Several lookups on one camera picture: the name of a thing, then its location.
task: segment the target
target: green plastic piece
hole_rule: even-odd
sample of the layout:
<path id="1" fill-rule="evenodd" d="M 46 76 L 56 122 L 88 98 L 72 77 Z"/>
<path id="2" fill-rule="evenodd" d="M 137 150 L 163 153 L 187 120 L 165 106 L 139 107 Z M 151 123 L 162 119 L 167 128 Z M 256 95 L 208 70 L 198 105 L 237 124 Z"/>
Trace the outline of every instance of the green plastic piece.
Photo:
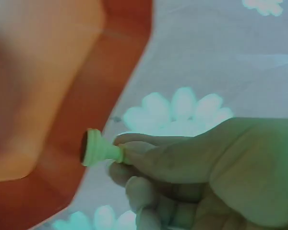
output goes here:
<path id="1" fill-rule="evenodd" d="M 87 130 L 82 145 L 83 157 L 81 162 L 83 166 L 94 166 L 96 163 L 107 159 L 113 159 L 117 163 L 130 164 L 124 158 L 124 147 L 112 145 L 101 136 L 97 129 L 90 128 Z"/>

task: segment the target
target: flower pattern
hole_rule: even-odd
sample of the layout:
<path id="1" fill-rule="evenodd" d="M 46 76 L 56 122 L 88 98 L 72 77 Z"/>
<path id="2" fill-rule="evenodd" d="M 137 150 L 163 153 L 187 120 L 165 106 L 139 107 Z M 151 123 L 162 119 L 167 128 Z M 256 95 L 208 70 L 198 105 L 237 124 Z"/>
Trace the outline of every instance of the flower pattern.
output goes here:
<path id="1" fill-rule="evenodd" d="M 130 133 L 194 137 L 233 117 L 222 103 L 215 93 L 196 101 L 192 89 L 184 87 L 171 102 L 157 92 L 147 95 L 141 107 L 129 108 L 122 119 Z"/>
<path id="2" fill-rule="evenodd" d="M 118 219 L 111 206 L 101 206 L 91 221 L 84 213 L 78 211 L 70 215 L 69 220 L 56 220 L 51 226 L 53 230 L 136 230 L 136 215 L 127 211 Z"/>
<path id="3" fill-rule="evenodd" d="M 262 16 L 280 16 L 283 8 L 280 3 L 283 0 L 242 0 L 243 5 L 248 9 L 256 9 Z"/>

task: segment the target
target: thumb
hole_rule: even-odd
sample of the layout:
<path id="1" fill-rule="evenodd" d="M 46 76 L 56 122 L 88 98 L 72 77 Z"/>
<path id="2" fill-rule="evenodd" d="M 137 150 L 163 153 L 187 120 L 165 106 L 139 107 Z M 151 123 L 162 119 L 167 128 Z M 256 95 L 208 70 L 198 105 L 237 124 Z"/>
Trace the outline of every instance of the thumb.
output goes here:
<path id="1" fill-rule="evenodd" d="M 219 159 L 255 123 L 233 118 L 199 136 L 149 150 L 126 150 L 131 164 L 147 176 L 168 183 L 206 183 Z"/>

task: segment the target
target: orange box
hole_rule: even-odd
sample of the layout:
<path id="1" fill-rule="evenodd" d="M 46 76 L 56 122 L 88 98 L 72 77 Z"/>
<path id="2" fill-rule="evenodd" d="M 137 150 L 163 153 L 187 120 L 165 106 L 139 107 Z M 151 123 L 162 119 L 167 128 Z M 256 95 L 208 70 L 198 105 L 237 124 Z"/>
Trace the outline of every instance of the orange box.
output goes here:
<path id="1" fill-rule="evenodd" d="M 69 205 L 82 134 L 103 129 L 151 20 L 150 0 L 0 0 L 0 230 Z"/>

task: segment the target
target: hand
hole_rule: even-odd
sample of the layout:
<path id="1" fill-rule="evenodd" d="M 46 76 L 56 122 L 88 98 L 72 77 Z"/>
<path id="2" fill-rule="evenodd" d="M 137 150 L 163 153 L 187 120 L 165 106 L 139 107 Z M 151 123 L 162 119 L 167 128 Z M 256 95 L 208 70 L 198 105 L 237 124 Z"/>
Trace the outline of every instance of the hand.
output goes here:
<path id="1" fill-rule="evenodd" d="M 288 230 L 288 119 L 233 118 L 194 138 L 125 134 L 114 144 L 130 141 L 157 146 L 129 149 L 133 166 L 109 168 L 138 229 Z"/>

